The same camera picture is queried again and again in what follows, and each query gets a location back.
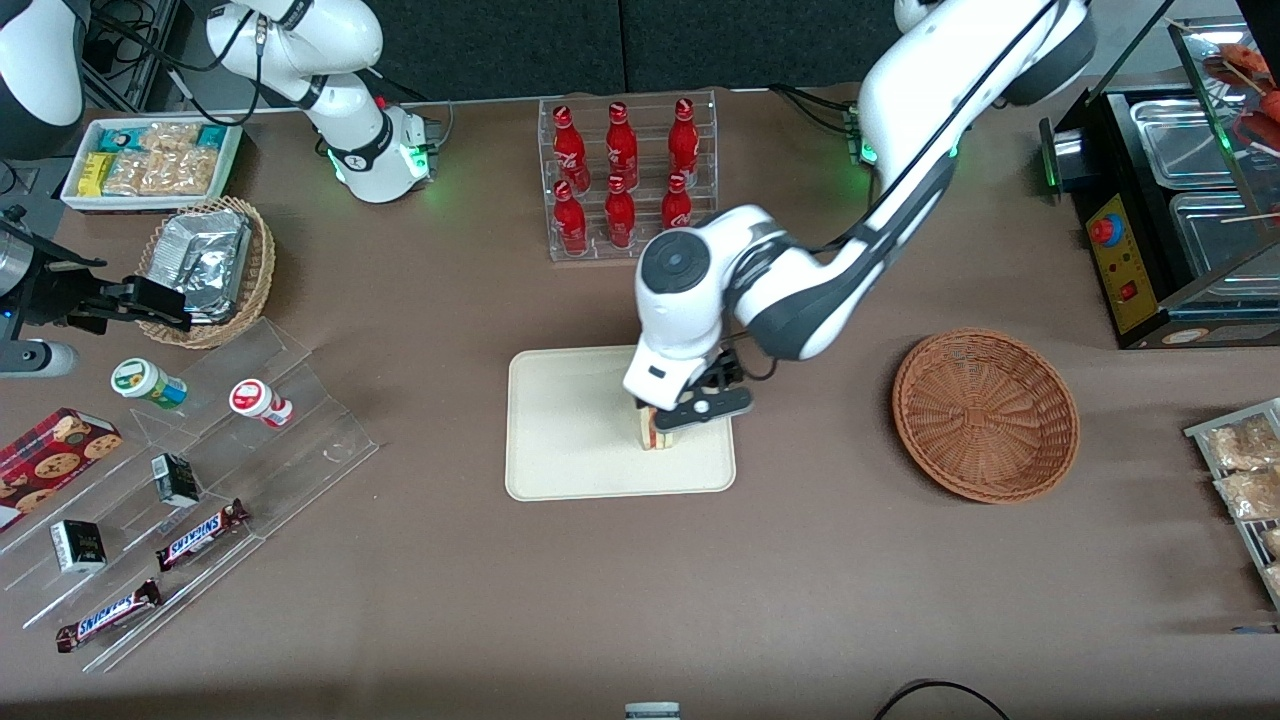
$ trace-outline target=small black box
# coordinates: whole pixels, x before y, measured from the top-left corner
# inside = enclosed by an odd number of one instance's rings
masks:
[[[160,493],[160,502],[177,507],[191,507],[200,502],[200,488],[196,487],[191,464],[177,455],[165,452],[152,457],[151,478]]]
[[[63,573],[91,573],[106,568],[102,533],[93,523],[63,520],[49,527],[54,553]]]

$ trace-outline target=red switch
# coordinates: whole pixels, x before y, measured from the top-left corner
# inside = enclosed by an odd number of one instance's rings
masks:
[[[1093,223],[1092,227],[1089,227],[1089,240],[1092,240],[1098,245],[1103,245],[1105,242],[1111,240],[1111,236],[1115,233],[1115,231],[1116,231],[1115,224],[1112,224],[1111,220],[1102,218],[1101,220]]]

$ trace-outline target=yogurt cup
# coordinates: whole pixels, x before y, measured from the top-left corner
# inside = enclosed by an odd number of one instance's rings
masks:
[[[111,389],[124,397],[141,397],[165,410],[187,400],[187,383],[169,377],[155,363],[129,357],[111,372]]]
[[[283,428],[293,419],[293,402],[262,380],[250,378],[236,383],[227,401],[236,413],[257,418],[273,428]]]

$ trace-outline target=coca-cola bottle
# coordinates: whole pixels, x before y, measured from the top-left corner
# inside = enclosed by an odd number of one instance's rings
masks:
[[[552,120],[556,123],[556,161],[561,167],[561,177],[568,181],[575,195],[582,195],[591,187],[582,135],[573,127],[573,114],[564,105],[552,110]]]
[[[685,176],[685,187],[698,184],[698,126],[694,124],[694,104],[687,97],[676,100],[676,124],[667,136],[671,152],[671,172]]]
[[[554,192],[556,209],[552,214],[556,218],[556,232],[561,237],[561,245],[570,255],[582,255],[586,252],[586,213],[573,199],[573,190],[567,181],[556,181]]]
[[[636,143],[636,131],[627,122],[627,106],[622,102],[609,104],[609,132],[604,136],[604,146],[609,150],[609,172],[622,176],[627,190],[640,184],[640,158]]]
[[[631,247],[631,234],[636,227],[636,204],[627,192],[627,182],[618,173],[609,176],[609,197],[604,201],[604,217],[609,223],[609,242],[614,247]]]
[[[662,199],[662,227],[664,229],[689,227],[689,215],[692,211],[694,205],[685,192],[685,176],[671,173],[667,178],[667,195]]]

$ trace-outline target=empty wicker basket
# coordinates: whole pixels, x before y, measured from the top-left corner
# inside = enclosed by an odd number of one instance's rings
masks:
[[[179,210],[178,215],[214,210],[237,210],[253,223],[253,236],[250,238],[248,258],[244,260],[239,295],[236,300],[236,315],[220,325],[193,325],[191,332],[186,333],[159,323],[138,323],[142,332],[154,341],[180,345],[191,350],[218,347],[247,331],[262,314],[262,307],[266,306],[266,296],[271,291],[271,273],[275,272],[275,240],[271,237],[271,228],[266,227],[262,217],[252,205],[236,197],[219,197],[211,202]],[[151,266],[151,254],[155,252],[156,241],[160,238],[163,228],[164,224],[156,228],[156,232],[151,234],[151,242],[142,251],[142,261],[138,264],[140,275],[146,275],[147,268]]]
[[[1075,402],[1057,372],[1021,342],[983,329],[937,334],[908,354],[893,382],[893,421],[931,478],[980,502],[1053,489],[1080,446]]]

